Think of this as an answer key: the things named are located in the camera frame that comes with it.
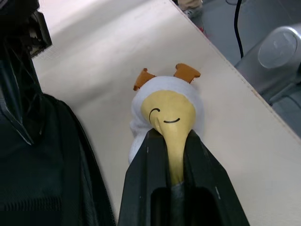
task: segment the black bag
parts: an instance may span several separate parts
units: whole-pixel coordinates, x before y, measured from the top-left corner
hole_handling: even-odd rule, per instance
[[[31,57],[51,39],[38,6],[0,5],[0,24],[10,24],[0,33],[0,225],[114,226],[81,124],[41,91]]]

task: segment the table surface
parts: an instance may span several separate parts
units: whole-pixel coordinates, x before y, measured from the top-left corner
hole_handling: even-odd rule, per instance
[[[205,106],[204,144],[224,166],[251,225],[301,225],[301,141],[169,0],[40,0],[53,46],[34,59],[44,92],[91,140],[118,217],[133,84],[147,67],[186,63]]]

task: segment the orange ear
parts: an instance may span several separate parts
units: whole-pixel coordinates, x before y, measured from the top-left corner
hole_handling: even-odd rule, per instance
[[[194,78],[198,78],[201,75],[201,73],[196,69],[186,64],[177,64],[175,68],[177,69],[177,71],[175,72],[174,77],[183,79],[188,83],[191,83]]]
[[[147,72],[147,68],[144,68],[140,75],[138,76],[135,85],[134,85],[134,90],[137,91],[140,89],[146,82],[151,80],[152,78],[155,78],[155,75],[152,75]]]

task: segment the stuffed animal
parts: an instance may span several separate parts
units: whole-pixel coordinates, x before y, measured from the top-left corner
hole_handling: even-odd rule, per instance
[[[156,77],[145,68],[138,76],[132,101],[133,120],[130,123],[134,142],[129,153],[131,163],[147,132],[154,128],[166,142],[171,177],[171,225],[184,225],[183,154],[187,136],[193,129],[199,137],[204,126],[204,109],[199,93],[190,83],[200,73],[177,64],[174,76]]]

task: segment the yellow elongated nose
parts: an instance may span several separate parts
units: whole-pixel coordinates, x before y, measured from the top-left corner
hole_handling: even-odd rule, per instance
[[[185,143],[196,120],[193,104],[180,93],[160,90],[143,101],[141,112],[165,139],[172,185],[182,182]]]

